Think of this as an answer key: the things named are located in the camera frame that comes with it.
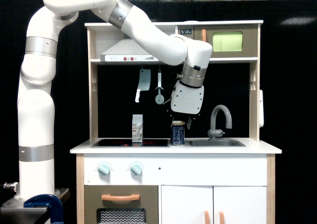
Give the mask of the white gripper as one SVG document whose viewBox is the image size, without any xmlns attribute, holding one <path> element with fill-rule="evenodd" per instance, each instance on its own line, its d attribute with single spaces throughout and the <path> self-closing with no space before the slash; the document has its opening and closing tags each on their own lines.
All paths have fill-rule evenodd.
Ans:
<svg viewBox="0 0 317 224">
<path fill-rule="evenodd" d="M 200 88 L 187 87 L 177 81 L 171 95 L 171 109 L 174 112 L 186 114 L 198 114 L 201 110 L 204 98 L 204 86 Z M 170 127 L 173 124 L 173 117 L 171 118 Z M 192 119 L 188 117 L 187 129 L 192 127 Z"/>
</svg>

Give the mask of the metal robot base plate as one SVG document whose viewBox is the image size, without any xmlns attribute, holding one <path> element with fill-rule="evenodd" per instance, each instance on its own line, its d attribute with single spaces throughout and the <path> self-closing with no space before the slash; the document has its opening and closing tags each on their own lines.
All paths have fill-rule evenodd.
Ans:
<svg viewBox="0 0 317 224">
<path fill-rule="evenodd" d="M 28 200 L 13 197 L 0 206 L 2 224 L 62 224 L 63 204 L 70 196 L 68 188 L 54 194 L 37 195 Z"/>
</svg>

